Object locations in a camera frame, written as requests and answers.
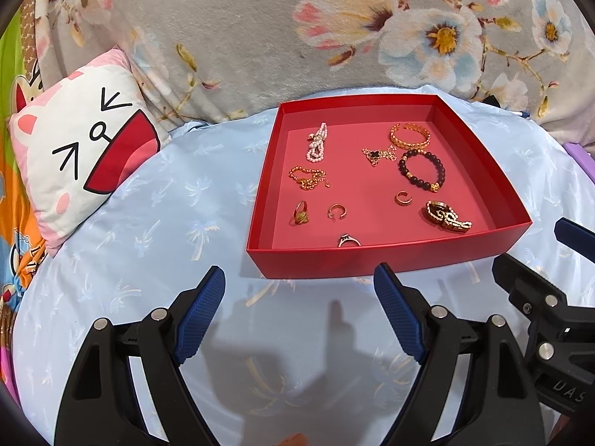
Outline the gold hoop earring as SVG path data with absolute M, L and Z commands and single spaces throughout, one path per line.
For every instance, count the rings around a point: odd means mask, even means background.
M 344 220 L 347 216 L 347 209 L 346 206 L 343 206 L 341 203 L 333 203 L 328 208 L 327 211 L 327 218 L 329 220 Z

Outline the red jewelry tray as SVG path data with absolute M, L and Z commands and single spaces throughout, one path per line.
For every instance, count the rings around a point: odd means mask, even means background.
M 324 160 L 306 160 L 308 137 L 328 126 Z M 425 149 L 388 138 L 395 123 L 431 132 Z M 452 206 L 471 230 L 444 230 L 429 200 Z M 333 203 L 344 220 L 329 220 Z M 247 253 L 275 279 L 364 276 L 457 264 L 508 251 L 530 227 L 520 197 L 452 104 L 436 95 L 371 94 L 282 104 L 254 204 Z

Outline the purple cloth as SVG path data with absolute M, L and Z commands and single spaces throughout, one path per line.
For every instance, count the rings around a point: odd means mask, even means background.
M 587 174 L 589 179 L 595 182 L 594 158 L 580 144 L 565 143 L 563 147 L 566 152 L 576 161 L 579 167 Z

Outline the blue pen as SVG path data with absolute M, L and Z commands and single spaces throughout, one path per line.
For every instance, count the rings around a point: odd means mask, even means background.
M 510 111 L 510 113 L 523 119 L 527 119 L 530 117 L 530 113 L 527 113 L 526 111 Z

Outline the colourful cartoon cloth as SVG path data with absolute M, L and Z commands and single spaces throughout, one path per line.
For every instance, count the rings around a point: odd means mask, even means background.
M 14 156 L 8 121 L 43 90 L 36 67 L 34 4 L 24 2 L 1 37 L 1 381 L 11 395 L 16 394 L 14 323 L 45 247 Z

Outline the light blue palm bedsheet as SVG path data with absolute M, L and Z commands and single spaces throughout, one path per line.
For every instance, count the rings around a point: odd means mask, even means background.
M 594 230 L 594 184 L 537 124 L 425 85 L 452 105 L 510 179 L 533 225 L 511 254 L 594 307 L 594 264 L 554 235 L 562 216 Z M 62 391 L 95 319 L 142 319 L 194 288 L 212 265 L 224 300 L 184 380 L 222 445 L 379 445 L 417 365 L 393 335 L 370 277 L 267 280 L 245 253 L 277 109 L 192 123 L 146 161 L 39 267 L 20 304 L 13 363 L 25 416 L 49 444 Z M 527 320 L 494 282 L 491 260 L 401 275 L 431 304 L 501 314 L 524 348 Z

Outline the white cat face pillow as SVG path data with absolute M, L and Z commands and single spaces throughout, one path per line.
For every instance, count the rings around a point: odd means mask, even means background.
M 8 128 L 50 255 L 170 142 L 118 47 L 33 99 L 10 118 Z

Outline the grey floral blanket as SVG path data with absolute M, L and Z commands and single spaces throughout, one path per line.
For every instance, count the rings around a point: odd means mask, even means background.
M 166 129 L 432 85 L 594 143 L 594 34 L 573 0 L 35 0 L 34 23 L 46 85 L 120 47 Z

